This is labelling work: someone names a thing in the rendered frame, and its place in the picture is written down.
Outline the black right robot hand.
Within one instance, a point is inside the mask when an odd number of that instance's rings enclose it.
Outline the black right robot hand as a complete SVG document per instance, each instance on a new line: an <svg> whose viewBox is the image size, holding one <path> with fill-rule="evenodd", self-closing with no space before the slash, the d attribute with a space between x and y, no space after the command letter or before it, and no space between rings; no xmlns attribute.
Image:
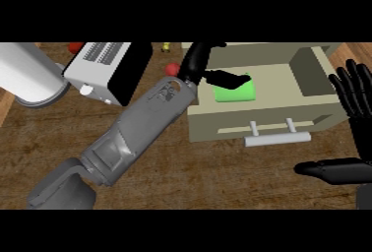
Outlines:
<svg viewBox="0 0 372 252"><path fill-rule="evenodd" d="M372 71L345 60L327 76L343 108L358 157L301 162L293 171L330 185L372 183Z"/></svg>

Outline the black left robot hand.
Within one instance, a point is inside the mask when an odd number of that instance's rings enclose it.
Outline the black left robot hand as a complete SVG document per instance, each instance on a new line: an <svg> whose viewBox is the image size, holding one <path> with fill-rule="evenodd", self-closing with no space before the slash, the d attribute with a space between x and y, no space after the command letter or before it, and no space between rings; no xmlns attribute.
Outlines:
<svg viewBox="0 0 372 252"><path fill-rule="evenodd" d="M212 48L225 46L227 44L224 42L191 43L177 73L177 78L181 81L191 82L194 85L199 85L200 80L206 79L206 83L209 85L227 90L237 89L246 82L250 81L250 77L246 74L234 75L222 70L206 70Z"/></svg>

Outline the green cup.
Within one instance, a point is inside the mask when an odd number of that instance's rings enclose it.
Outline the green cup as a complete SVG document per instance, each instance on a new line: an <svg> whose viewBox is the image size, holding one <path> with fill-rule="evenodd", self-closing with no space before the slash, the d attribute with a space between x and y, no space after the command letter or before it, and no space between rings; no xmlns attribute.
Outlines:
<svg viewBox="0 0 372 252"><path fill-rule="evenodd" d="M255 100L255 86L246 73L237 76L245 83L233 90L214 86L215 102L240 102Z"/></svg>

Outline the beige drawer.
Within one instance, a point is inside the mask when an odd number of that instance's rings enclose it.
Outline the beige drawer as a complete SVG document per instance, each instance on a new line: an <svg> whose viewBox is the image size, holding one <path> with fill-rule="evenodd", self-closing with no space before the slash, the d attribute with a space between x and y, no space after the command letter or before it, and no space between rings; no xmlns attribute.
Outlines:
<svg viewBox="0 0 372 252"><path fill-rule="evenodd" d="M262 109L338 103L333 87L326 78L333 73L333 68L318 47L299 49L290 61L283 64L208 70L222 70L237 75L247 73L255 86L255 100L215 102L212 87L200 82L197 104L190 105L197 106L197 111Z"/></svg>
<svg viewBox="0 0 372 252"><path fill-rule="evenodd" d="M187 111L188 141L205 142L239 139L250 135L249 122L255 122L259 135L287 133L290 118L298 132L326 130L346 119L338 103L227 111Z"/></svg>

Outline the beige drawer front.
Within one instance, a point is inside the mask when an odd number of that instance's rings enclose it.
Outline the beige drawer front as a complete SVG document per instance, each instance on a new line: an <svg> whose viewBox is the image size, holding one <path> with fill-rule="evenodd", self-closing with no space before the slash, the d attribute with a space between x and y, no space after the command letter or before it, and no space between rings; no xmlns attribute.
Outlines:
<svg viewBox="0 0 372 252"><path fill-rule="evenodd" d="M205 142L239 139L250 135L249 122L255 122L259 135L287 133L290 118L298 132L326 130L346 119L338 103L227 111L187 111L188 141Z"/></svg>

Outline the beige cabinet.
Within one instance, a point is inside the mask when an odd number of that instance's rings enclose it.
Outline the beige cabinet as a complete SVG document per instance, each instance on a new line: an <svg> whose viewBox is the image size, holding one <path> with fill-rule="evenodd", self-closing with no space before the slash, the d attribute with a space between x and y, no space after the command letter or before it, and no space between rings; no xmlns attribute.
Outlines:
<svg viewBox="0 0 372 252"><path fill-rule="evenodd" d="M283 64L299 49L311 47L330 56L339 42L228 42L225 47L212 48L208 69Z"/></svg>

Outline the white and black appliance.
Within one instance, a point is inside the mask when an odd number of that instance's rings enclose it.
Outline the white and black appliance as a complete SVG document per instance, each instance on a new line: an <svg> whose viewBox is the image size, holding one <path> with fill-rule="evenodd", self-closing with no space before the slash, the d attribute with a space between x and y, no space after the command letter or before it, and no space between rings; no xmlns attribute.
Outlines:
<svg viewBox="0 0 372 252"><path fill-rule="evenodd" d="M88 98L126 106L150 56L149 42L85 42L61 77Z"/></svg>

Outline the white cylinder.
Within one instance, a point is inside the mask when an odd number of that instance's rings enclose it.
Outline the white cylinder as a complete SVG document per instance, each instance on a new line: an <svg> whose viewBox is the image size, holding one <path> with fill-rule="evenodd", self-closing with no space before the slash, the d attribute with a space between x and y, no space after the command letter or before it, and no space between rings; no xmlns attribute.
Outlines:
<svg viewBox="0 0 372 252"><path fill-rule="evenodd" d="M61 70L32 42L0 42L0 87L25 107L47 107L63 97Z"/></svg>

